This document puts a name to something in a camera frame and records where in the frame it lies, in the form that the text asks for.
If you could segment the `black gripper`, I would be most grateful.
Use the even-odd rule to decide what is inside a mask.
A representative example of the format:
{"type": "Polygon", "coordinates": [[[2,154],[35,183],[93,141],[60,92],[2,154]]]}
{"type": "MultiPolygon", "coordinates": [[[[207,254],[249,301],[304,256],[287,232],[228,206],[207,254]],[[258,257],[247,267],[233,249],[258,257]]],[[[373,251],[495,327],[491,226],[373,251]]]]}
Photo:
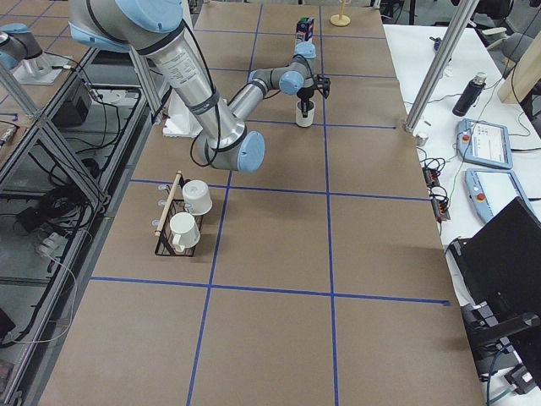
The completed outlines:
{"type": "Polygon", "coordinates": [[[307,102],[314,96],[316,91],[318,91],[324,99],[327,99],[331,92],[331,80],[322,74],[317,74],[309,80],[308,85],[302,87],[297,92],[297,97],[301,102],[307,102]]]}

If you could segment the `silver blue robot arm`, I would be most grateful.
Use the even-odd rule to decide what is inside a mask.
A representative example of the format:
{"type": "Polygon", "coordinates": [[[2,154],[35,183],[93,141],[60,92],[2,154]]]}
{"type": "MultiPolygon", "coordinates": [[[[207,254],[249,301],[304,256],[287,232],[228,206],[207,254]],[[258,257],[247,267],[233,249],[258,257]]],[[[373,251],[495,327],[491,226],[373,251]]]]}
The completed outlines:
{"type": "Polygon", "coordinates": [[[244,120],[269,91],[297,96],[303,115],[313,112],[315,92],[330,93],[330,80],[313,70],[315,47],[308,41],[295,46],[288,65],[253,71],[237,95],[224,101],[200,47],[189,45],[193,31],[181,2],[72,1],[69,12],[76,41],[110,52],[135,50],[154,63],[202,127],[190,150],[200,167],[252,173],[261,166],[264,137],[244,120]]]}

